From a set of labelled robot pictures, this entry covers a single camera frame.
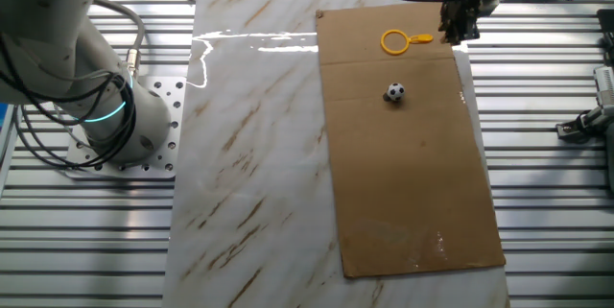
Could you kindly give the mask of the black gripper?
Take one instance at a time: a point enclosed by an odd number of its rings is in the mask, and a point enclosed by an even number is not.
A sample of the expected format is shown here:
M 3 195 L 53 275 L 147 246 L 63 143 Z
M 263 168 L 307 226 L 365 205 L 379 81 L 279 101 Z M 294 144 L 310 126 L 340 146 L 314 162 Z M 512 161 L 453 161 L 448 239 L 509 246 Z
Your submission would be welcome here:
M 490 16 L 498 6 L 499 0 L 445 0 L 438 27 L 441 32 L 440 42 L 460 44 L 461 41 L 478 39 L 480 37 L 478 17 Z M 456 18 L 460 18 L 463 14 L 461 34 L 459 34 Z

